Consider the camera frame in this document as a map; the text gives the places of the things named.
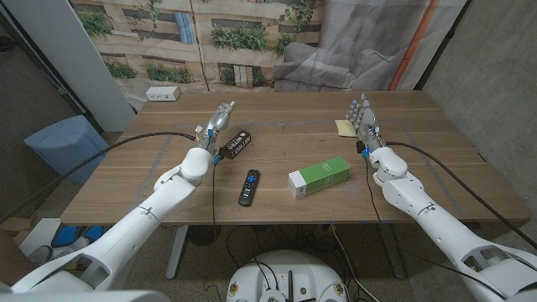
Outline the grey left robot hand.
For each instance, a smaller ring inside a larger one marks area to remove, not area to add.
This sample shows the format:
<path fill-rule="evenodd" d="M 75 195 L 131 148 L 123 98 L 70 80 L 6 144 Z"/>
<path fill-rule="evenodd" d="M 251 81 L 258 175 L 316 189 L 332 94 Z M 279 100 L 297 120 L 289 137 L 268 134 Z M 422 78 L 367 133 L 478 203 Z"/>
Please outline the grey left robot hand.
<path fill-rule="evenodd" d="M 234 107 L 235 101 L 223 102 L 211 116 L 207 124 L 196 129 L 196 147 L 203 148 L 210 153 L 215 152 L 217 136 L 219 132 L 227 128 Z"/>

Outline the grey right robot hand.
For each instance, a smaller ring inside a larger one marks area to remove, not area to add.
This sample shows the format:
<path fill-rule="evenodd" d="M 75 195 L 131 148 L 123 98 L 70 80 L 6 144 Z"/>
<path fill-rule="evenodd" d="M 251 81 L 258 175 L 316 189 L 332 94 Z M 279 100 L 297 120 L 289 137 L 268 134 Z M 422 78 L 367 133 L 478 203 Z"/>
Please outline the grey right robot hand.
<path fill-rule="evenodd" d="M 375 112 L 365 93 L 361 95 L 360 101 L 354 101 L 350 105 L 345 118 L 353 125 L 358 139 L 369 153 L 384 146 Z"/>

